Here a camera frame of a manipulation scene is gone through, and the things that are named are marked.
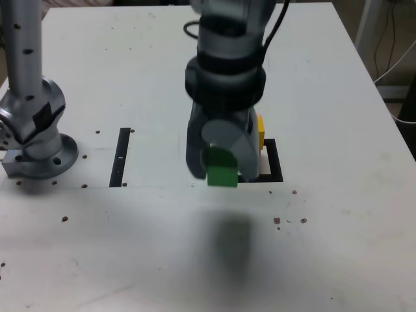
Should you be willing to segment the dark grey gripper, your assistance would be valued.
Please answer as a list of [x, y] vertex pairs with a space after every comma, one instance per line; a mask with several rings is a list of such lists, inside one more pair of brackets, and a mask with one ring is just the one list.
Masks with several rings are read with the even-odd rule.
[[252, 107], [237, 112], [216, 112], [192, 103], [185, 156], [188, 169], [196, 179], [205, 179], [207, 174], [203, 156], [207, 143], [230, 152], [245, 181], [258, 177], [259, 135], [253, 111]]

